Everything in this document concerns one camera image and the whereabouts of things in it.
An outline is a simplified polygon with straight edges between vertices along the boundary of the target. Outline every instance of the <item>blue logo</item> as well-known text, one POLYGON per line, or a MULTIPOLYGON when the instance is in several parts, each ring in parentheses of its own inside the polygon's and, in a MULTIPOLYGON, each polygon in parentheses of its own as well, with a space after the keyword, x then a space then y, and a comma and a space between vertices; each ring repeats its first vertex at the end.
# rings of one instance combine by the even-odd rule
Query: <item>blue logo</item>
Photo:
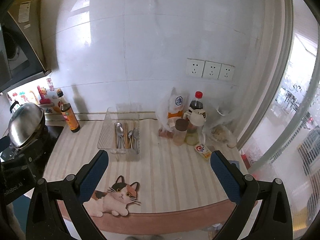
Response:
POLYGON ((183 98, 182 97, 177 97, 176 98, 176 105, 177 106, 181 106, 182 102, 183 102, 183 98))

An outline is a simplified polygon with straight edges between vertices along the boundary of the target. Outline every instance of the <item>power outlet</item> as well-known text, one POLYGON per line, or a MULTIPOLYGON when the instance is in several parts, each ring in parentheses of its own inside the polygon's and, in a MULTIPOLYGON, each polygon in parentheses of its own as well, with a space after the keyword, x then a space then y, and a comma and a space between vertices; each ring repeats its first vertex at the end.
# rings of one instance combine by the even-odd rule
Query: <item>power outlet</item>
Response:
POLYGON ((218 80, 231 81, 234 72, 235 72, 234 66, 222 64, 218 80))
POLYGON ((202 72, 204 68, 204 61, 198 59, 187 59, 186 73, 193 77, 202 77, 202 72))
POLYGON ((202 77, 203 78, 218 79, 220 69, 221 69, 221 63, 206 61, 204 64, 204 70, 203 70, 202 77))

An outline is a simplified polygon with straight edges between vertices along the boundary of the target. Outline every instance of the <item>striped fabric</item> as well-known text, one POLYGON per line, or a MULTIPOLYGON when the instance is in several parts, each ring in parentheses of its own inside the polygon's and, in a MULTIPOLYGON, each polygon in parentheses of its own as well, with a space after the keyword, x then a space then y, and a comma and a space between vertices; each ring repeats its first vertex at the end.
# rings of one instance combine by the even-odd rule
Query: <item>striped fabric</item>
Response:
MULTIPOLYGON (((81 130, 72 133, 66 126, 51 154, 44 178, 62 180, 76 174, 98 152, 97 142, 103 121, 82 121, 81 130)), ((138 161, 110 161, 97 190, 106 192, 119 175, 126 183, 140 182, 141 206, 128 206, 131 213, 160 213, 207 206, 227 199, 227 195, 210 167, 192 146, 177 147, 172 140, 158 137, 157 120, 140 121, 140 158, 138 161)), ((228 160, 247 170, 239 151, 212 143, 228 160)))

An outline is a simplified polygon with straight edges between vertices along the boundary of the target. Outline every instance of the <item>bottle label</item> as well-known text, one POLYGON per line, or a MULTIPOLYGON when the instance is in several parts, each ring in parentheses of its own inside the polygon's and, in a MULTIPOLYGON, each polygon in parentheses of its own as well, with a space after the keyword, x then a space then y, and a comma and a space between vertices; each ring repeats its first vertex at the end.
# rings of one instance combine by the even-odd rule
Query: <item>bottle label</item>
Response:
POLYGON ((77 129, 79 127, 78 120, 76 119, 76 116, 72 111, 72 108, 70 108, 66 112, 62 112, 62 115, 63 115, 64 120, 66 120, 66 122, 69 125, 71 130, 75 130, 75 129, 77 129))

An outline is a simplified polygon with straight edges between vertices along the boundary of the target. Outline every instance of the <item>metal spoon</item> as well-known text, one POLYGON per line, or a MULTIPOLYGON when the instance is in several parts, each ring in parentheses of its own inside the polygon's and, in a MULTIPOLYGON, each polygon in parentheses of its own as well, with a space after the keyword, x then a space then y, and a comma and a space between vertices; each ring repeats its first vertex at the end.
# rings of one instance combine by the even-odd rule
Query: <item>metal spoon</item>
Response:
POLYGON ((137 128, 133 129, 132 137, 134 140, 134 146, 135 146, 134 148, 135 148, 136 154, 138 154, 139 152, 138 152, 137 139, 139 138, 139 130, 137 128))
POLYGON ((123 142, 123 145, 124 145, 124 140, 123 140, 124 130, 122 128, 122 124, 121 123, 117 123, 116 124, 116 134, 118 136, 117 149, 122 149, 120 138, 122 139, 122 142, 123 142))
POLYGON ((133 133, 133 131, 132 131, 132 130, 128 132, 128 138, 129 138, 129 140, 130 140, 131 149, 133 149, 133 144, 132 144, 132 133, 133 133))

